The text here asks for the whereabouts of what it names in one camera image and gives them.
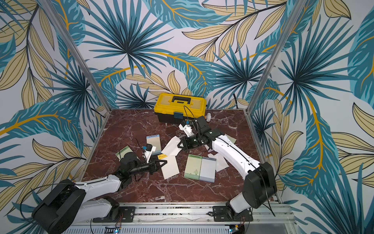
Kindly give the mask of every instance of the green notebook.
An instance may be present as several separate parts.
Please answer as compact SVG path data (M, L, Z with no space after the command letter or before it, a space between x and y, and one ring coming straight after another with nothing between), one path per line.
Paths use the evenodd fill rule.
M202 156L189 154L187 158L186 169L184 170L184 177L198 180L200 178L200 168Z

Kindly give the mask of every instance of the mounting plate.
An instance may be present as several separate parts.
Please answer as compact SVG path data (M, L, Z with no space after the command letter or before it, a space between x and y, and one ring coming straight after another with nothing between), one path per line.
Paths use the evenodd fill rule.
M135 214L135 206L120 206L118 213L123 213L121 223L132 223ZM118 219L112 221L106 217L92 219L93 223L116 223L117 221Z
M227 207L226 206L213 206L213 212L217 215L213 216L215 222L232 222L232 221L239 221L242 222L241 217L245 218L245 221L253 221L252 214L250 214L250 210L243 210L241 213L239 213L236 218L229 219L227 216Z

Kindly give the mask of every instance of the red marble surface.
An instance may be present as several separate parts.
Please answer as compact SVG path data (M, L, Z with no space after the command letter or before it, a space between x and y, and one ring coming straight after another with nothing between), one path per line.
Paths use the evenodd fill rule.
M236 145L239 148L259 160L243 110L207 110L207 112L212 114L211 128L218 127L224 133L236 138ZM115 172L120 165L115 153L126 145L140 156L142 152L135 138L143 146L146 144L146 136L160 134L161 147L164 148L175 135L178 137L184 135L176 125L159 122L153 110L113 110L105 128L83 181ZM133 180L127 188L110 196L118 202L227 201L241 192L243 179L230 164L228 168L216 172L214 183L184 178L188 154L207 156L208 152L204 146L181 151L177 156L180 171L178 175L164 180L161 170L153 175L146 173L139 182Z

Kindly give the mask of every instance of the vent grille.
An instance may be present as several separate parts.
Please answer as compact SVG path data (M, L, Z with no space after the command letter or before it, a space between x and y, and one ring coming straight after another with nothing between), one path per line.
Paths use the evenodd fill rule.
M105 232L105 226L92 226L94 234ZM121 234L227 234L229 227L208 225L141 225L122 226ZM72 226L63 234L91 234L90 226Z

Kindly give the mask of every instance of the toolbox lid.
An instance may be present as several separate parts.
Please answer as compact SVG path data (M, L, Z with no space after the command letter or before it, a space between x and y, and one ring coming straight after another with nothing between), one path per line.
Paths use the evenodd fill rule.
M193 118L191 112L187 108L185 110L184 106L188 107L196 118L205 115L206 100L204 98L168 93L160 94L154 106L154 112L168 115L179 112L183 113L183 116Z

